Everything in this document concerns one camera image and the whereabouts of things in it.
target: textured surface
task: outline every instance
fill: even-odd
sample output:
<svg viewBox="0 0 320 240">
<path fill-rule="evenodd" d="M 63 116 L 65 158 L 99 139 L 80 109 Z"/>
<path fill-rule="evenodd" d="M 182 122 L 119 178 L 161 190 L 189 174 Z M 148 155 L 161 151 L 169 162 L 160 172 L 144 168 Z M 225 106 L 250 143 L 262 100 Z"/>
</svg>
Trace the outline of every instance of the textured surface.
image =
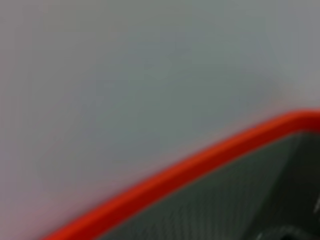
<svg viewBox="0 0 320 240">
<path fill-rule="evenodd" d="M 99 239 L 240 239 L 299 140 L 300 135 L 288 137 L 241 157 Z"/>
</svg>

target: red trim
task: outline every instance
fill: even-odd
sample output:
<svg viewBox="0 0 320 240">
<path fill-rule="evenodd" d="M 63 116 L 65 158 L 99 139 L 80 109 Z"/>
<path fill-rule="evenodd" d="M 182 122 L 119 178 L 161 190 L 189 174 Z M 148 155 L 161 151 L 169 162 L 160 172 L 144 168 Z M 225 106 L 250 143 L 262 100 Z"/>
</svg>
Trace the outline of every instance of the red trim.
<svg viewBox="0 0 320 240">
<path fill-rule="evenodd" d="M 215 144 L 102 204 L 45 240 L 94 239 L 204 174 L 297 131 L 320 133 L 320 112 L 289 113 Z"/>
</svg>

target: red border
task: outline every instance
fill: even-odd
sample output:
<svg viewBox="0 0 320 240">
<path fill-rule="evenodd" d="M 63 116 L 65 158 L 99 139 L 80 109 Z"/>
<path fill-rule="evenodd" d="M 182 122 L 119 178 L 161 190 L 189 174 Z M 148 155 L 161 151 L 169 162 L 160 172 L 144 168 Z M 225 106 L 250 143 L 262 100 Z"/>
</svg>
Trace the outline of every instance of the red border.
<svg viewBox="0 0 320 240">
<path fill-rule="evenodd" d="M 320 112 L 288 113 L 215 144 L 102 204 L 44 240 L 94 239 L 217 167 L 297 131 L 320 133 Z"/>
</svg>

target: red edge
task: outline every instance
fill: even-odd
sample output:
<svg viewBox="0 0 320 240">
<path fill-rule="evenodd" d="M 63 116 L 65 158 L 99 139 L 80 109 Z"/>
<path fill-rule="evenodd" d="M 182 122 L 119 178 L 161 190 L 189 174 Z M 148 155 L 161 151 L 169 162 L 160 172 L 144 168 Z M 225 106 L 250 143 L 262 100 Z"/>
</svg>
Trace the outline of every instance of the red edge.
<svg viewBox="0 0 320 240">
<path fill-rule="evenodd" d="M 93 209 L 44 240 L 91 240 L 206 173 L 288 134 L 320 133 L 319 111 L 296 111 L 215 144 Z"/>
</svg>

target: white wall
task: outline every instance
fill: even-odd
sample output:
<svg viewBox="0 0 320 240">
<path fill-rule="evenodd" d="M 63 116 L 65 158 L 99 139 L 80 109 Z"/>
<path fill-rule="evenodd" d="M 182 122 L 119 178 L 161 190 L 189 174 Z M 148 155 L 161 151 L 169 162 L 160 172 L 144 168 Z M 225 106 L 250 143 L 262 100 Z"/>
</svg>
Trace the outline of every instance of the white wall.
<svg viewBox="0 0 320 240">
<path fill-rule="evenodd" d="M 320 100 L 317 0 L 2 0 L 0 239 L 39 238 Z"/>
</svg>

